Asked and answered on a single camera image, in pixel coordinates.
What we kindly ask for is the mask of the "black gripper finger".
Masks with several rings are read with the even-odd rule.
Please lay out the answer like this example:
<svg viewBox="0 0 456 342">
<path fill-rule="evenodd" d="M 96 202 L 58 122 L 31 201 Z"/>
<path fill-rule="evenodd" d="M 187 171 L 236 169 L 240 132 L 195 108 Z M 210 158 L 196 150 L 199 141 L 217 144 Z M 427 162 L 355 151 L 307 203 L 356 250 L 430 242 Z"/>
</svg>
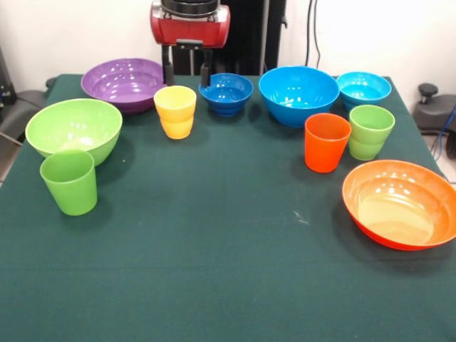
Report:
<svg viewBox="0 0 456 342">
<path fill-rule="evenodd" d="M 167 86 L 173 86 L 174 81 L 174 67 L 170 61 L 170 46 L 162 45 L 162 74 L 163 74 L 163 83 Z"/>
<path fill-rule="evenodd" d="M 203 50 L 204 61 L 200 67 L 201 83 L 203 88 L 210 86 L 212 70 L 212 49 Z"/>
</svg>

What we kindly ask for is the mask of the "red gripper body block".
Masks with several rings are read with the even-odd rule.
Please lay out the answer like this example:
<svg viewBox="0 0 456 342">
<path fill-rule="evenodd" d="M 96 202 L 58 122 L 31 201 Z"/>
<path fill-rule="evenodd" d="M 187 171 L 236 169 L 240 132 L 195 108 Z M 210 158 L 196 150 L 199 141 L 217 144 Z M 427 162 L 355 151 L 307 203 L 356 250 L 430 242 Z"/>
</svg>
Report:
<svg viewBox="0 0 456 342">
<path fill-rule="evenodd" d="M 150 26 L 155 41 L 168 46 L 221 48 L 231 14 L 219 1 L 153 1 Z"/>
</svg>

